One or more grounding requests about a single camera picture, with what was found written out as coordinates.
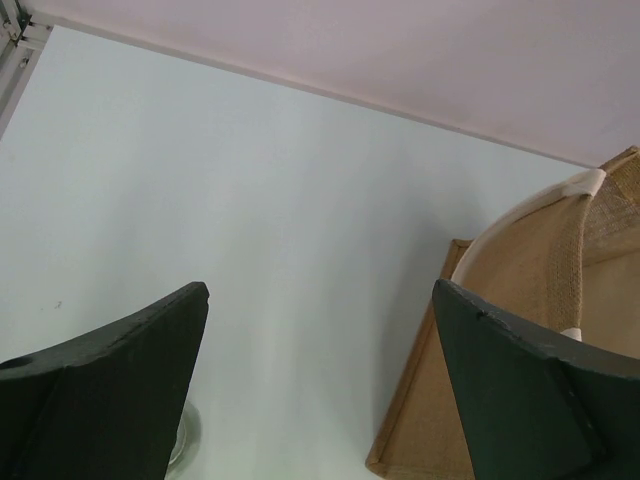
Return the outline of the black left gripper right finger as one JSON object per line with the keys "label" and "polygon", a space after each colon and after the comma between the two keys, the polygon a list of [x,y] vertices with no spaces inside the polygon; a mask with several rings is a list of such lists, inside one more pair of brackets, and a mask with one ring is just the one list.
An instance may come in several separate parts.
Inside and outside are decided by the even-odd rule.
{"label": "black left gripper right finger", "polygon": [[638,360],[449,280],[436,281],[432,301],[476,478],[638,478]]}

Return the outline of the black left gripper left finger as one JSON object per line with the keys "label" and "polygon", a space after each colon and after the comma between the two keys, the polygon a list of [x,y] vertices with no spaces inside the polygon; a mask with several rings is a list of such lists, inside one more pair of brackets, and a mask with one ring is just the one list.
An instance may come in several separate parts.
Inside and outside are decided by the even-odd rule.
{"label": "black left gripper left finger", "polygon": [[192,282],[1,365],[4,479],[162,479],[208,315]]}

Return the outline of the clear glass bottle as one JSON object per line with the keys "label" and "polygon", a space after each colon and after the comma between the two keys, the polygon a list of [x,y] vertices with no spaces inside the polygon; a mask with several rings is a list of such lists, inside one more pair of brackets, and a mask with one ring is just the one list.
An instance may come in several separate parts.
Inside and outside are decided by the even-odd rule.
{"label": "clear glass bottle", "polygon": [[187,400],[176,432],[167,473],[182,471],[197,456],[202,435],[202,424],[198,409]]}

